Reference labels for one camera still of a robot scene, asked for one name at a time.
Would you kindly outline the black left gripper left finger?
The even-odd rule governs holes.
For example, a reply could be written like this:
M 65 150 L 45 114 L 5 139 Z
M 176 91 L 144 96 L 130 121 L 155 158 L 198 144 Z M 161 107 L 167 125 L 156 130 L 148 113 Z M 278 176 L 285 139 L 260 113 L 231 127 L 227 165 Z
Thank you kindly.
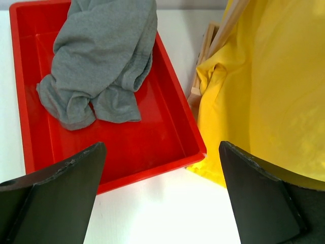
M 83 243 L 105 159 L 98 142 L 1 183 L 1 243 Z

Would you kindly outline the red plastic tray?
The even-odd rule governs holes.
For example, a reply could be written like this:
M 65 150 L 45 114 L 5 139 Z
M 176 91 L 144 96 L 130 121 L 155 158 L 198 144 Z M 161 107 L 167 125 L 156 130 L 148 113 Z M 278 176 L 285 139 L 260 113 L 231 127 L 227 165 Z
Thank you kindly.
M 97 120 L 69 131 L 45 110 L 36 86 L 50 72 L 53 42 L 69 6 L 69 1 L 35 1 L 9 8 L 26 173 L 97 142 L 107 148 L 99 193 L 201 161 L 207 150 L 160 36 L 155 39 L 151 71 L 135 94 L 141 121 Z

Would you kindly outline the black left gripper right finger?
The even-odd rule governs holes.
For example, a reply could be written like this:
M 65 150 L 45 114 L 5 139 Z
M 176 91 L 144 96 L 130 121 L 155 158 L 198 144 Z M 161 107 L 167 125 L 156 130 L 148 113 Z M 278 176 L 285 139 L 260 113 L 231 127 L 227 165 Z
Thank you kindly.
M 241 243 L 324 243 L 324 182 L 228 141 L 220 162 Z

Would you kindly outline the grey shorts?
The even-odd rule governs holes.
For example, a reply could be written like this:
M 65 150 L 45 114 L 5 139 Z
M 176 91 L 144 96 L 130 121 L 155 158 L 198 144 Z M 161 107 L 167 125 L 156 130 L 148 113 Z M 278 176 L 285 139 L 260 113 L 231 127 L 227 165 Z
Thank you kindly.
M 135 98 L 152 67 L 155 1 L 72 1 L 54 45 L 42 105 L 70 131 L 95 120 L 137 122 Z

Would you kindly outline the wooden clothes rack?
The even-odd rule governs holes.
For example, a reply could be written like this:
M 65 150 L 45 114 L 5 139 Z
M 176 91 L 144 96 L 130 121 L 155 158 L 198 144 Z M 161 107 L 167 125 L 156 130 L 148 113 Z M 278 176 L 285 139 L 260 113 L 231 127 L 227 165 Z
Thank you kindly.
M 224 13 L 220 24 L 211 21 L 203 35 L 203 41 L 200 47 L 200 53 L 196 63 L 198 67 L 205 60 L 215 54 L 226 42 L 232 29 L 238 22 L 249 1 L 239 0 L 230 1 L 230 7 Z M 191 108 L 198 108 L 201 100 L 200 92 L 201 80 L 196 71 L 193 73 L 190 95 L 187 99 Z

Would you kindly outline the yellow shorts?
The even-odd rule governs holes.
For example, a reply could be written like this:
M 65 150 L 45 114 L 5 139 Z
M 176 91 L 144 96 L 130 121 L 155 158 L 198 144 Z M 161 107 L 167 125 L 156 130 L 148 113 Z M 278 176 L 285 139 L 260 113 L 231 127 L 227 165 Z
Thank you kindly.
M 218 148 L 228 141 L 324 180 L 324 1 L 250 1 L 197 73 L 207 155 L 189 171 L 224 186 Z

